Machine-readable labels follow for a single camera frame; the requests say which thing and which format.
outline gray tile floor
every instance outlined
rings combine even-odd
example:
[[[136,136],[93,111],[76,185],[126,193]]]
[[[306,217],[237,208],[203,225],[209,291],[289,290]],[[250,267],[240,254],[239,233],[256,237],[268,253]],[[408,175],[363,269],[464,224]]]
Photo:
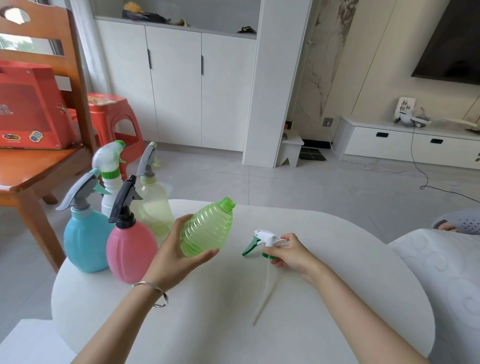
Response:
[[[349,220],[385,243],[418,228],[429,227],[439,215],[480,206],[464,197],[432,189],[421,191],[425,178],[411,163],[371,158],[349,164],[325,151],[328,161],[300,160],[297,168],[247,167],[240,154],[220,155],[158,151],[158,179],[169,197],[218,201],[228,195],[238,204],[322,211]],[[137,164],[129,166],[136,171]],[[480,171],[420,165],[431,185],[480,200]],[[64,197],[73,181],[55,191]],[[101,196],[90,198],[99,209]],[[61,238],[69,211],[45,205],[48,219]],[[51,319],[50,294],[55,280],[32,235],[12,208],[0,207],[0,341],[22,318]]]

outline green transparent bottle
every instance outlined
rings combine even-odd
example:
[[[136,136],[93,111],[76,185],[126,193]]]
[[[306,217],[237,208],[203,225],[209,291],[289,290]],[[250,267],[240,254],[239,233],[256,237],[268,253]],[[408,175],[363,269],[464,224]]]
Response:
[[[205,206],[187,221],[180,237],[180,248],[191,258],[210,249],[222,248],[233,222],[235,202],[225,197]]]

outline television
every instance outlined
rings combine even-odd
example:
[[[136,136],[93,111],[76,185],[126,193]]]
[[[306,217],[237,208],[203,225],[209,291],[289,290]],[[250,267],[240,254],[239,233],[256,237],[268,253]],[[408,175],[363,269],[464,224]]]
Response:
[[[480,85],[480,1],[451,0],[413,77]]]

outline black cable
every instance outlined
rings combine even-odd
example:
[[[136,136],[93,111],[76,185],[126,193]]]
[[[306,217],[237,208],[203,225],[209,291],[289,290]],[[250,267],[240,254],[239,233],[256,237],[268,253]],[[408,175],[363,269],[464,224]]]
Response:
[[[428,187],[428,188],[433,188],[434,190],[438,190],[438,191],[442,191],[442,192],[448,192],[448,193],[450,193],[450,194],[459,194],[458,192],[442,190],[441,188],[436,188],[436,187],[432,187],[432,186],[429,186],[429,185],[428,185],[429,178],[428,178],[427,174],[426,174],[424,171],[422,171],[420,168],[418,168],[417,163],[415,162],[415,159],[414,159],[414,157],[413,157],[413,137],[414,137],[414,135],[415,135],[415,128],[416,128],[416,125],[413,124],[412,142],[411,142],[411,144],[410,144],[410,154],[412,155],[413,165],[415,166],[415,168],[417,169],[417,171],[420,172],[421,174],[423,174],[423,175],[425,176],[425,178],[427,179],[427,182],[426,182],[424,185],[420,186],[420,189],[421,189],[421,190],[424,190],[426,187]],[[466,198],[468,198],[469,200],[478,202],[478,203],[480,204],[480,201],[477,201],[477,200],[475,200],[474,198],[465,196],[464,194],[459,194],[459,195],[460,195],[460,196],[463,196],[463,197],[466,197]]]

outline wooden chair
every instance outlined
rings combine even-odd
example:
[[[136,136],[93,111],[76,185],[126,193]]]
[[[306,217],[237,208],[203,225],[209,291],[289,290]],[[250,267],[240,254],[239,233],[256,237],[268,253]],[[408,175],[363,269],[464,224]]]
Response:
[[[16,24],[5,19],[9,8],[25,11],[30,21]],[[58,39],[64,56],[0,49],[0,60],[48,64],[59,76],[70,78],[71,92],[63,92],[67,107],[75,109],[82,144],[67,150],[0,149],[0,206],[14,206],[32,232],[55,271],[65,254],[39,202],[56,204],[53,189],[67,178],[90,168],[95,139],[73,15],[64,8],[28,0],[0,0],[0,33]]]

